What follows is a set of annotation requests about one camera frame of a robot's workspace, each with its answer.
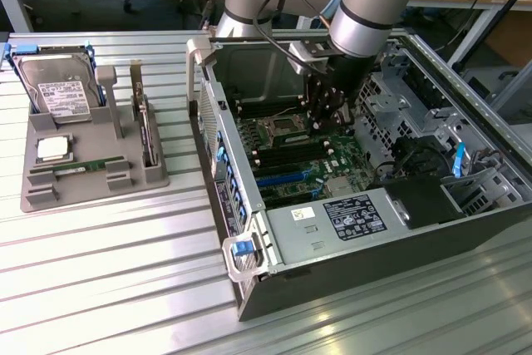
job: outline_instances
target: green circuit board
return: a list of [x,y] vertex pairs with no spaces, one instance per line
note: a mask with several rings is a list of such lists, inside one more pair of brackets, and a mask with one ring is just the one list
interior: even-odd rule
[[[239,120],[237,127],[248,155],[257,149],[288,149],[289,145],[323,141],[328,141],[334,150],[321,160],[294,163],[306,176],[302,181],[259,187],[264,202],[270,209],[285,206],[283,199],[288,198],[294,198],[294,202],[306,202],[357,193],[364,191],[373,182],[374,169],[361,146],[352,134],[346,133],[345,128],[338,127],[321,135],[309,135],[304,114]],[[279,145],[279,142],[285,141],[288,141],[286,145]],[[251,166],[254,172],[259,170],[253,163]]]

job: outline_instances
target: metal handle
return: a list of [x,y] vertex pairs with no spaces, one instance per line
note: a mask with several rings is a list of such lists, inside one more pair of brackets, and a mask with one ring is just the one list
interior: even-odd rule
[[264,259],[260,266],[244,271],[239,270],[234,264],[234,256],[232,251],[233,244],[239,241],[253,240],[252,232],[243,232],[238,236],[228,237],[222,243],[222,253],[224,253],[225,264],[227,265],[228,275],[235,283],[244,282],[251,279],[253,276],[264,274],[268,272],[268,265]]

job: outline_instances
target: motherboard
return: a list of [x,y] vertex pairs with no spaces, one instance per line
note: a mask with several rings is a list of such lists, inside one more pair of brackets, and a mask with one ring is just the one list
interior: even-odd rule
[[310,134],[306,114],[288,111],[235,119],[269,209],[350,195],[373,182],[368,155],[348,128]]

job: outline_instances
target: metal table surface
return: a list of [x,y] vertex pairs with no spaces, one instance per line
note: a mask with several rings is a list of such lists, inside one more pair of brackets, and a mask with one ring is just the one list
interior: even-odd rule
[[23,214],[28,100],[2,64],[1,354],[532,352],[531,223],[468,254],[238,322],[185,111],[195,34],[12,35],[14,46],[90,40],[97,62],[116,66],[123,101],[129,61],[143,60],[171,177],[164,189]]

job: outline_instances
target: robotic arm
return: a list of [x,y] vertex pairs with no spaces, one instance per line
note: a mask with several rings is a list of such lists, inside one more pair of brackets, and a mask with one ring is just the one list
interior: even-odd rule
[[[256,37],[271,32],[271,19],[281,10],[305,17],[319,15],[326,25],[327,18],[333,16],[327,48],[312,49],[309,43],[290,46],[297,59],[291,57],[289,61],[307,80],[305,100],[312,128],[319,130],[323,124],[338,120],[338,111],[349,99],[356,98],[362,80],[409,0],[269,0],[263,4],[264,1],[226,0],[217,36]],[[313,62],[318,62],[322,73],[317,74],[317,68],[305,68]]]

